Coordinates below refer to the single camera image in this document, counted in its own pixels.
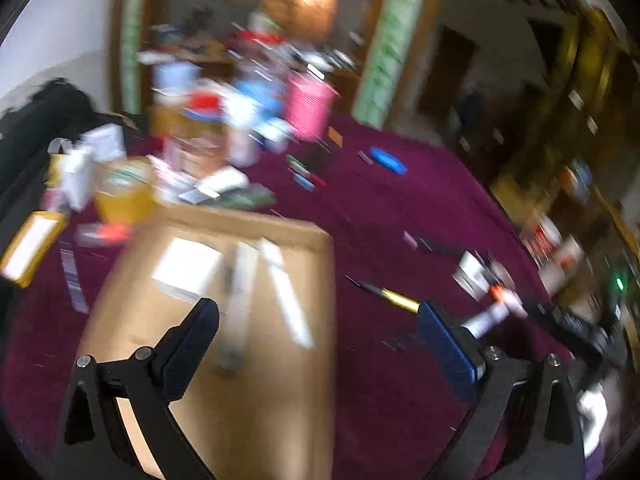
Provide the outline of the white gloved right hand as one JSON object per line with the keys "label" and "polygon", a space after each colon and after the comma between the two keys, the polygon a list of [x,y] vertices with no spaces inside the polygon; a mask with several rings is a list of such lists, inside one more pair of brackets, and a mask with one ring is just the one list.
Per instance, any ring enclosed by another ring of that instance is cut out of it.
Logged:
{"label": "white gloved right hand", "polygon": [[582,446],[585,458],[588,458],[599,446],[608,419],[608,406],[600,382],[579,393],[576,403],[582,427]]}

